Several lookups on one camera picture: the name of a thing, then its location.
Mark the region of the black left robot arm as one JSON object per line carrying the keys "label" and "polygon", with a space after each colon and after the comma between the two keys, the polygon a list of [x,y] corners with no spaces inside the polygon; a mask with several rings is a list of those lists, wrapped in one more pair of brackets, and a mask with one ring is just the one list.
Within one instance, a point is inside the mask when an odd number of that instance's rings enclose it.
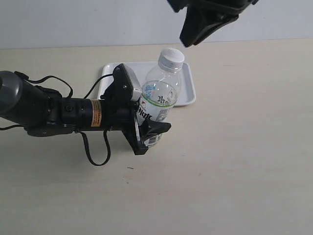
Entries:
{"label": "black left robot arm", "polygon": [[143,155],[145,141],[167,132],[171,124],[145,120],[139,123],[140,91],[137,77],[124,67],[111,74],[112,83],[100,99],[63,97],[21,72],[0,73],[0,116],[24,128],[33,137],[50,137],[89,131],[121,131],[133,152]]}

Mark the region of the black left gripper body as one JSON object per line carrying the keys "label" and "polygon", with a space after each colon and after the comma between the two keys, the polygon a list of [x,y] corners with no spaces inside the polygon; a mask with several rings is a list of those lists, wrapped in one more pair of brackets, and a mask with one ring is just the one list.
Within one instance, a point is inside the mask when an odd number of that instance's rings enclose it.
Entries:
{"label": "black left gripper body", "polygon": [[121,131],[135,155],[144,155],[148,147],[139,133],[136,117],[141,90],[132,85],[111,83],[101,96],[105,104],[106,127]]}

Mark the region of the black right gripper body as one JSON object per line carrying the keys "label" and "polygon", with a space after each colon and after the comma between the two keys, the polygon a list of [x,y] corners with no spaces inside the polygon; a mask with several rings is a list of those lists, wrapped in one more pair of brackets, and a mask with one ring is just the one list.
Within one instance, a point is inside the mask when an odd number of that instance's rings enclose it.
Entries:
{"label": "black right gripper body", "polygon": [[224,19],[238,17],[250,5],[258,0],[168,0],[174,12],[187,8],[186,18],[204,16]]}

